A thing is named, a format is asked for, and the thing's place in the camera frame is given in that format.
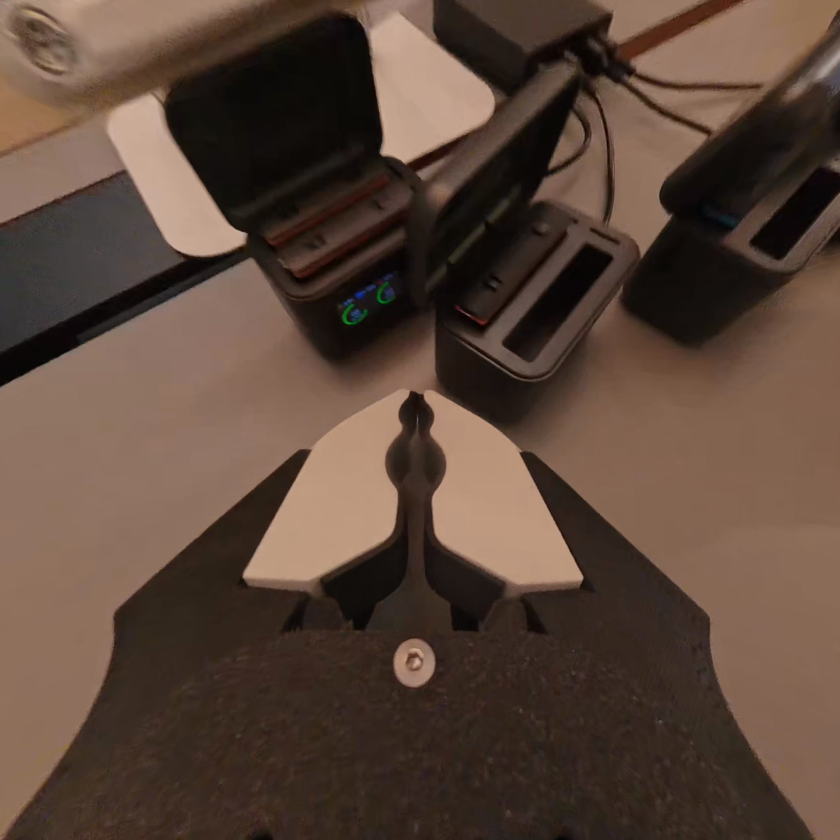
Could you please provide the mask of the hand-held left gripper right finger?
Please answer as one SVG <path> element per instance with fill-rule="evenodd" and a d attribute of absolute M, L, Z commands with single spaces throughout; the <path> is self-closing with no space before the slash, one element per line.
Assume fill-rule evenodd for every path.
<path fill-rule="evenodd" d="M 444 455 L 432 496 L 443 549 L 503 584 L 505 595 L 578 590 L 583 573 L 522 452 L 482 417 L 425 391 L 430 435 Z"/>

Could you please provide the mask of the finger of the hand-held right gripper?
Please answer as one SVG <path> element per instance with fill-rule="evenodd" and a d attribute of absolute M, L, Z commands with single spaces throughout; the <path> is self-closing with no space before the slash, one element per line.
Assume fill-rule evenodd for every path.
<path fill-rule="evenodd" d="M 768 86 L 763 109 L 793 133 L 838 133 L 839 12 L 813 47 Z"/>

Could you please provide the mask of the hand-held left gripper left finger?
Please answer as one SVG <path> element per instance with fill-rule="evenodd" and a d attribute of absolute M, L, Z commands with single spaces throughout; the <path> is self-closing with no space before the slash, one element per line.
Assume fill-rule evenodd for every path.
<path fill-rule="evenodd" d="M 403 431 L 399 389 L 348 417 L 311 448 L 243 572 L 249 587 L 321 595 L 321 580 L 383 545 L 398 494 L 387 450 Z"/>

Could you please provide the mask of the black battery charger case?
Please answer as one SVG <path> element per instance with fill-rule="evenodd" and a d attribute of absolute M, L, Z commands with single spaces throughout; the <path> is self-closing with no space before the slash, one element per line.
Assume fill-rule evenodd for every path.
<path fill-rule="evenodd" d="M 627 282 L 623 305 L 686 345 L 718 335 L 838 238 L 838 133 L 793 133 L 766 113 L 713 134 L 665 179 L 668 215 Z M 752 208 L 726 230 L 697 214 L 708 196 Z"/>
<path fill-rule="evenodd" d="M 572 206 L 538 200 L 581 89 L 572 58 L 542 67 L 415 194 L 406 287 L 435 310 L 437 380 L 493 418 L 525 414 L 593 328 L 640 259 L 627 235 Z M 568 214 L 561 244 L 481 328 L 455 310 L 531 222 Z"/>
<path fill-rule="evenodd" d="M 322 355 L 350 354 L 411 310 L 406 220 L 421 181 L 382 153 L 371 50 L 355 17 L 323 16 L 180 80 L 164 115 L 210 197 L 246 235 L 249 256 Z M 392 182 L 369 197 L 411 193 L 401 223 L 306 279 L 280 266 L 276 246 L 258 234 L 261 222 L 320 187 L 383 170 Z"/>

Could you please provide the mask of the red striped black battery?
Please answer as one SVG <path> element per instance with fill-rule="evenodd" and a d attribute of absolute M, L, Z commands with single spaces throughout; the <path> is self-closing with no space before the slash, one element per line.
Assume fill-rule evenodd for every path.
<path fill-rule="evenodd" d="M 392 182 L 388 170 L 346 178 L 277 209 L 258 226 L 258 234 L 270 246 L 279 246 L 339 214 Z"/>
<path fill-rule="evenodd" d="M 462 292 L 455 310 L 485 328 L 561 244 L 570 222 L 565 213 L 531 222 L 501 251 L 476 283 Z"/>
<path fill-rule="evenodd" d="M 280 266 L 295 278 L 314 275 L 339 257 L 401 223 L 411 193 L 382 192 L 349 206 L 276 247 Z"/>

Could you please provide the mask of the blue striped black battery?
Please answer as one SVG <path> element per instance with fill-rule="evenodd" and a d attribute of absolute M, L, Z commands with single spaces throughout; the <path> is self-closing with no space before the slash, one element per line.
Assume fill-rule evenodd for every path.
<path fill-rule="evenodd" d="M 742 196 L 708 196 L 696 205 L 697 214 L 709 224 L 733 230 L 749 214 L 751 202 Z"/>

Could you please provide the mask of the black charging hub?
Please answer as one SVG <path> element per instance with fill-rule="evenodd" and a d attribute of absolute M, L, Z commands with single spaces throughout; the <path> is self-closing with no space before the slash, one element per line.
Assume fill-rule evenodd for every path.
<path fill-rule="evenodd" d="M 542 67 L 583 60 L 613 12 L 591 1 L 434 1 L 438 43 L 507 95 Z"/>

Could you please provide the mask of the dark flat tablet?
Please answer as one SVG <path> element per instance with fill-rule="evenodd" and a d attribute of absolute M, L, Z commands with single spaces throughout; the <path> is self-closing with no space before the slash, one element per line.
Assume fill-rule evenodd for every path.
<path fill-rule="evenodd" d="M 1 227 L 1 385 L 247 258 L 185 256 L 126 171 Z"/>

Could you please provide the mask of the white board ledge bar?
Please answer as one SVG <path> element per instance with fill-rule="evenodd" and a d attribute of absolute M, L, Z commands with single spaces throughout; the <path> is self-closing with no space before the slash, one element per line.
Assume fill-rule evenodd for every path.
<path fill-rule="evenodd" d="M 100 110 L 248 53 L 351 1 L 2 2 L 2 75 L 30 100 Z"/>

